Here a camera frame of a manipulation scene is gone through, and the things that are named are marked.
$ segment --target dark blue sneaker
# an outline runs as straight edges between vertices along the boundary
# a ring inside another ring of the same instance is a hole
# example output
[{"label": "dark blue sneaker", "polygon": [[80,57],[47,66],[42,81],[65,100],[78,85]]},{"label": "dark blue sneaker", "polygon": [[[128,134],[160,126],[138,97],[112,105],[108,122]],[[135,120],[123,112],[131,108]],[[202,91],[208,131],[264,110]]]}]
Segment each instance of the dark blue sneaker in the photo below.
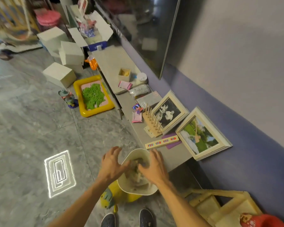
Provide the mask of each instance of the dark blue sneaker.
[{"label": "dark blue sneaker", "polygon": [[148,209],[140,211],[140,227],[154,227],[154,217]]},{"label": "dark blue sneaker", "polygon": [[101,227],[116,227],[116,217],[113,213],[106,214],[102,219]]}]

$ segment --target purple mat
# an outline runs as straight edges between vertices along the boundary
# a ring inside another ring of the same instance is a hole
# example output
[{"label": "purple mat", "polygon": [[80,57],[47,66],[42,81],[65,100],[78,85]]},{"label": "purple mat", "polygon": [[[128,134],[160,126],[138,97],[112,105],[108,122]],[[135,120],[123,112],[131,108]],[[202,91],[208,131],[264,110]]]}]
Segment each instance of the purple mat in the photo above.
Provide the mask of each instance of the purple mat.
[{"label": "purple mat", "polygon": [[[173,133],[170,133],[170,134],[167,134],[167,135],[163,135],[163,136],[162,136],[162,139],[168,138],[168,137],[171,137],[171,136],[174,136],[174,135],[177,135],[177,134],[176,134],[175,132],[173,132]],[[175,143],[171,143],[171,144],[166,145],[166,148],[167,148],[167,149],[171,149],[171,148],[173,148],[174,146],[179,145],[179,144],[181,144],[181,143],[182,143],[182,141],[179,140],[179,141],[177,141],[177,142],[175,142]]]}]

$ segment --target inflatable yellow tray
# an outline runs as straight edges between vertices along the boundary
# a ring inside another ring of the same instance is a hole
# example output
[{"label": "inflatable yellow tray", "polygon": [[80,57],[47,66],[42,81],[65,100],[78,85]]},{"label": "inflatable yellow tray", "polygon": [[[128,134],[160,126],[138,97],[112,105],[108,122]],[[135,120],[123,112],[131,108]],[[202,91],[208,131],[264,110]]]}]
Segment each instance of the inflatable yellow tray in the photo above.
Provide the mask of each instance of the inflatable yellow tray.
[{"label": "inflatable yellow tray", "polygon": [[[86,105],[83,101],[82,90],[86,87],[90,87],[92,84],[100,84],[101,91],[105,95],[104,96],[105,101],[102,102],[99,107],[96,107],[95,109],[90,110],[86,108]],[[101,82],[101,76],[97,75],[97,76],[91,76],[91,77],[85,78],[83,80],[77,80],[74,82],[74,88],[78,96],[80,114],[83,117],[89,117],[89,116],[98,114],[100,112],[107,111],[107,110],[114,108],[114,104],[111,101],[109,95],[107,94],[105,87],[103,86]]]}]

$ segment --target television screen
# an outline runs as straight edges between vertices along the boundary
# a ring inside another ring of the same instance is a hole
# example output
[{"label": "television screen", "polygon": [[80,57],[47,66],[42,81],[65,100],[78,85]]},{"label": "television screen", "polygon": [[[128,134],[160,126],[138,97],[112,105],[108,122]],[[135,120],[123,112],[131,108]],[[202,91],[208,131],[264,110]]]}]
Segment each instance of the television screen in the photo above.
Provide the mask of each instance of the television screen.
[{"label": "television screen", "polygon": [[160,79],[180,0],[96,0]]}]

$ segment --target green kinetic sand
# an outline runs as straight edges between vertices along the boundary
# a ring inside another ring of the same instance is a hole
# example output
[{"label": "green kinetic sand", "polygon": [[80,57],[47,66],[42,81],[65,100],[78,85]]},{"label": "green kinetic sand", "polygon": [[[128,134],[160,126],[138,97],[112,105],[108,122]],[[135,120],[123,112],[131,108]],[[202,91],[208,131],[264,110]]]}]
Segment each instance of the green kinetic sand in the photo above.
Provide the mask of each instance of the green kinetic sand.
[{"label": "green kinetic sand", "polygon": [[93,84],[91,87],[84,88],[82,95],[87,109],[95,109],[95,105],[99,107],[99,105],[105,101],[105,95],[101,91],[100,84]]}]

